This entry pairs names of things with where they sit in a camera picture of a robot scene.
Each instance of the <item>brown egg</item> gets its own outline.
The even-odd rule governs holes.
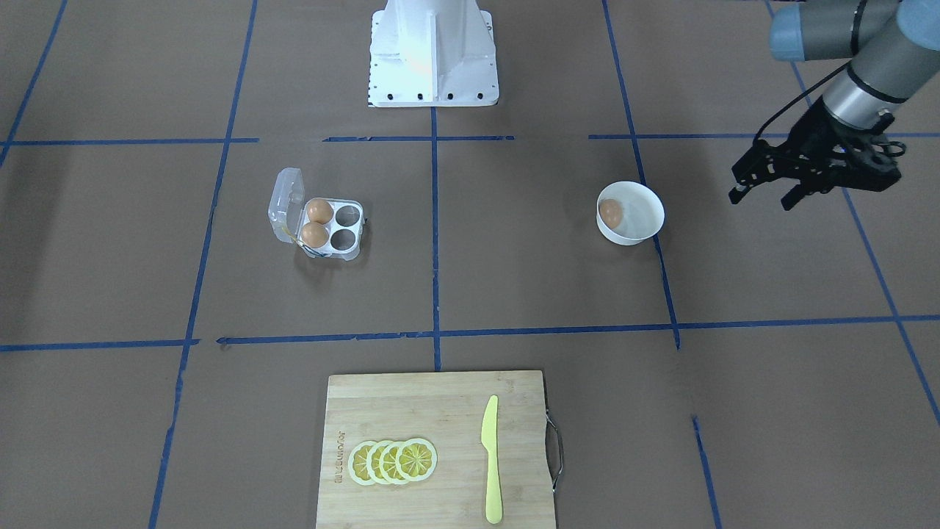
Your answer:
[[[306,205],[306,215],[310,222],[326,224],[333,218],[333,206],[324,199],[314,199]]]
[[[607,225],[607,228],[614,230],[623,220],[623,207],[620,202],[613,199],[601,200],[598,205],[598,211],[601,213],[601,220]]]
[[[328,238],[329,233],[326,232],[326,228],[316,222],[307,222],[300,229],[300,240],[311,248],[319,248],[325,245]]]

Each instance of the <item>clear plastic egg carton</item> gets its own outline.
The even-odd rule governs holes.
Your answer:
[[[326,243],[319,248],[311,248],[301,240],[300,232],[310,222],[306,206],[314,199],[306,200],[301,170],[281,170],[268,206],[268,219],[274,235],[281,242],[299,246],[308,257],[329,257],[344,261],[355,259],[359,255],[362,230],[366,225],[366,212],[362,204],[355,200],[324,198],[333,207],[333,218],[323,224],[327,232]]]

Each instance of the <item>metal handle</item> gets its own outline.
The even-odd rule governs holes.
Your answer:
[[[558,426],[555,424],[555,421],[552,420],[552,414],[548,408],[545,409],[545,419],[548,421],[548,425],[551,426],[553,430],[555,430],[555,438],[557,439],[558,444],[558,471],[555,473],[555,475],[552,475],[551,467],[548,469],[548,474],[552,476],[552,493],[554,494],[558,488],[558,478],[560,478],[561,475],[565,472],[565,448],[561,444],[561,432],[558,430]],[[546,446],[545,448],[545,455],[548,457],[548,447]]]

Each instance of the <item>yellow lemon slice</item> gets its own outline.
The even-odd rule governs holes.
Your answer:
[[[421,438],[403,441],[395,458],[395,469],[408,481],[423,481],[437,467],[437,450]]]
[[[379,454],[379,474],[382,478],[393,485],[404,485],[408,480],[401,476],[395,465],[395,459],[399,454],[402,443],[393,442],[382,449]]]
[[[368,477],[368,449],[375,445],[375,441],[363,441],[356,445],[350,453],[350,460],[346,464],[350,478],[359,485],[375,485],[375,481]]]
[[[388,485],[388,480],[382,477],[382,462],[379,460],[379,456],[382,455],[383,449],[391,443],[392,441],[376,442],[368,449],[368,453],[366,454],[366,461],[368,461],[366,472],[368,473],[368,477],[379,485]]]

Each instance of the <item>bamboo cutting board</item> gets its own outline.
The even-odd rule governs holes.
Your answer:
[[[487,454],[479,439],[493,394],[503,496],[495,527],[555,529],[540,371],[330,377],[317,528],[494,527],[484,514]],[[414,437],[437,449],[428,479],[368,487],[350,479],[349,456],[360,442]]]

